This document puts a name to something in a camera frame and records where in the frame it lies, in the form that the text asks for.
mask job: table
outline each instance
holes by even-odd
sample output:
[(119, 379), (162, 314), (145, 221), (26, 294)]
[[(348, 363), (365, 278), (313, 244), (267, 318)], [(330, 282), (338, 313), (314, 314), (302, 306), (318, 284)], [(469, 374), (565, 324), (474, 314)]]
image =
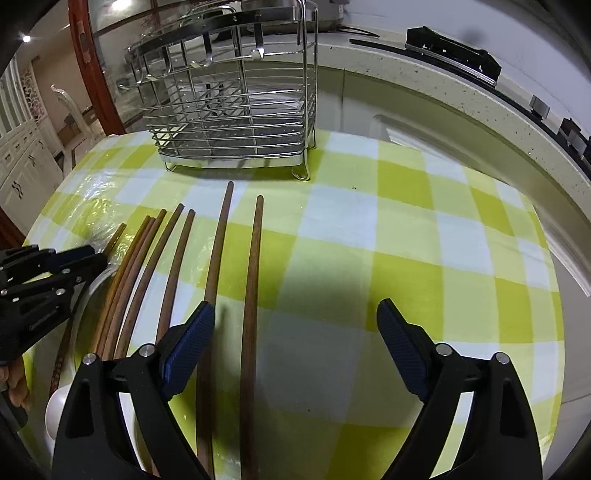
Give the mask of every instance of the table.
[[(165, 171), (147, 132), (109, 137), (79, 163), (27, 239), (57, 250), (99, 245), (120, 222), (121, 259), (147, 214), (179, 202), (196, 211), (173, 324), (203, 298), (226, 183), (235, 192), (216, 307), (216, 475), (240, 478), (238, 393), (243, 297), (256, 196), (265, 197), (259, 281), (256, 451), (261, 480), (377, 479), (421, 403), (377, 331), (390, 297), (407, 321), (460, 354), (510, 355), (532, 405), (543, 457), (560, 406), (560, 295), (540, 223), (521, 193), (431, 153), (320, 131), (312, 180), (288, 168)], [(180, 219), (131, 340), (153, 342)], [(83, 326), (77, 361), (92, 322)], [(43, 412), (61, 330), (27, 354), (33, 412), (24, 437), (47, 461)], [(194, 382), (171, 408), (194, 447)], [(435, 473), (448, 469), (470, 406), (463, 394)]]

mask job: metal screw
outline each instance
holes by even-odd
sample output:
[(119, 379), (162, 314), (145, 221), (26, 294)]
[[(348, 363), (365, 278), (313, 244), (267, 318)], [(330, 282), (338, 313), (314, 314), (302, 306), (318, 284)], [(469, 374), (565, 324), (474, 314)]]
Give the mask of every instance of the metal screw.
[(446, 343), (438, 343), (435, 347), (435, 351), (441, 356), (450, 356), (453, 349)]
[(93, 353), (87, 353), (82, 359), (82, 363), (85, 365), (92, 365), (96, 360), (96, 355)]
[(503, 353), (503, 352), (495, 353), (495, 358), (496, 358), (497, 362), (499, 362), (500, 364), (503, 364), (503, 365), (506, 365), (509, 362), (511, 362), (509, 355), (507, 355), (506, 353)]
[(156, 351), (156, 348), (151, 343), (146, 343), (145, 345), (142, 345), (139, 348), (139, 354), (141, 356), (150, 356), (150, 355), (153, 355), (155, 351)]

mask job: kitchen cabinet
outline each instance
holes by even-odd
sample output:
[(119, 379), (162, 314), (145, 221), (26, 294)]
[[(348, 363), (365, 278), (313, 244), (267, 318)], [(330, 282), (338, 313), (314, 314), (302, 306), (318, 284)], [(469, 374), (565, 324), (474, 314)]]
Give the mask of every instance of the kitchen cabinet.
[(0, 205), (21, 232), (28, 232), (51, 196), (38, 164), (23, 157), (0, 187)]
[(0, 77), (0, 207), (27, 234), (63, 172), (32, 118), (12, 60)]

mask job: human hand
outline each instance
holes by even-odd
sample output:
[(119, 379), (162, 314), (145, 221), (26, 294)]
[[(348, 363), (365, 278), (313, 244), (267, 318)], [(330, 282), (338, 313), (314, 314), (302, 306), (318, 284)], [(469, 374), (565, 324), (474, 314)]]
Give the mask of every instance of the human hand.
[(0, 382), (8, 384), (8, 397), (15, 407), (23, 407), (28, 410), (31, 405), (31, 396), (25, 376), (25, 364), (22, 357), (8, 366), (0, 367)]

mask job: cabinet handle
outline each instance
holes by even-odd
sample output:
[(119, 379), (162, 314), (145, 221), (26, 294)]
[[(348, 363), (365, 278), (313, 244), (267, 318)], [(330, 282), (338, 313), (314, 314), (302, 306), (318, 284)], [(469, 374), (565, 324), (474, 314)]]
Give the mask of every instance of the cabinet handle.
[(21, 186), (17, 182), (15, 182), (14, 180), (12, 181), (12, 185), (10, 185), (10, 186), (17, 191), (18, 197), (22, 200)]

